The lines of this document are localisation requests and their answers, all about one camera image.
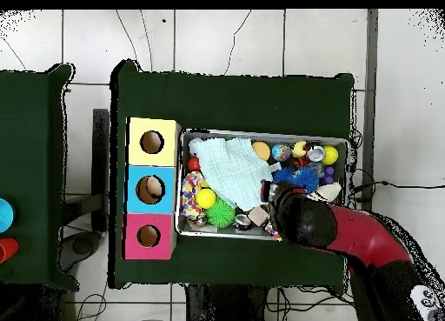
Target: metal tray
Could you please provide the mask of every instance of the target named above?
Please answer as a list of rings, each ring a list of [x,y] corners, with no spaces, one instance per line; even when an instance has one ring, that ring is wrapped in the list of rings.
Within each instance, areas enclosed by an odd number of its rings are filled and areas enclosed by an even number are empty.
[[[226,237],[226,238],[244,238],[244,239],[261,239],[261,240],[275,240],[266,231],[254,226],[248,231],[239,231],[234,226],[229,226],[224,229],[218,229],[217,232],[194,231],[187,224],[187,218],[180,214],[181,210],[181,187],[182,181],[187,174],[187,162],[190,159],[189,141],[193,138],[210,139],[210,138],[224,138],[229,140],[235,137],[250,138],[252,141],[263,141],[272,147],[273,144],[288,144],[293,146],[296,141],[318,141],[322,145],[331,145],[338,150],[338,160],[332,165],[334,167],[334,180],[342,186],[342,191],[336,200],[336,204],[345,205],[347,196],[349,194],[349,164],[350,164],[350,143],[346,139],[328,138],[328,137],[308,137],[308,136],[289,136],[283,134],[269,134],[269,133],[251,133],[242,131],[230,130],[197,130],[184,129],[179,137],[178,145],[178,172],[176,184],[176,215],[175,227],[179,234],[184,236],[196,237]]]

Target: blue spiky toy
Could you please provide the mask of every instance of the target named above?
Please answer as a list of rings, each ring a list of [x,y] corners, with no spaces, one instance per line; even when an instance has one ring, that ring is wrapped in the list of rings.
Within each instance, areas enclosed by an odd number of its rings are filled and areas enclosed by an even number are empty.
[[[274,183],[289,182],[306,190],[307,194],[312,193],[318,187],[318,176],[311,167],[302,167],[297,171],[292,168],[284,168],[274,172]]]

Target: green table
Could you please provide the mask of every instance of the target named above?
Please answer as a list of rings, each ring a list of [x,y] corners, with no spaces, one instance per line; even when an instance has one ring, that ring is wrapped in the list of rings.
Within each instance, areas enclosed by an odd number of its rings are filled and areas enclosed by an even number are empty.
[[[58,268],[62,237],[64,121],[61,95],[71,66],[45,73],[0,72],[0,197],[16,211],[0,234],[19,243],[0,264],[0,282],[47,284],[76,291],[76,280]]]
[[[111,76],[109,284],[330,285],[344,260],[285,242],[179,236],[170,261],[120,257],[126,117],[174,119],[183,128],[349,137],[350,74],[336,78],[212,77],[143,73],[128,60]]]

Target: yellow cube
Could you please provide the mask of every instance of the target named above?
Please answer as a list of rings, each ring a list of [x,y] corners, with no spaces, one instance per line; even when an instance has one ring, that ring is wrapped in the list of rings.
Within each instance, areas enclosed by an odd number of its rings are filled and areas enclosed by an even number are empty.
[[[181,126],[175,120],[127,117],[127,125],[129,164],[176,166]]]

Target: red ball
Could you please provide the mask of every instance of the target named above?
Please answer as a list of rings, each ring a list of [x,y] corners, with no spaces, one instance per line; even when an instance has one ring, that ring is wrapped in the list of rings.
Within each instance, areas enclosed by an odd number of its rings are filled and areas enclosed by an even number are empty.
[[[198,157],[192,157],[189,162],[187,163],[187,166],[189,167],[190,171],[200,171],[201,166],[199,166],[199,160]]]

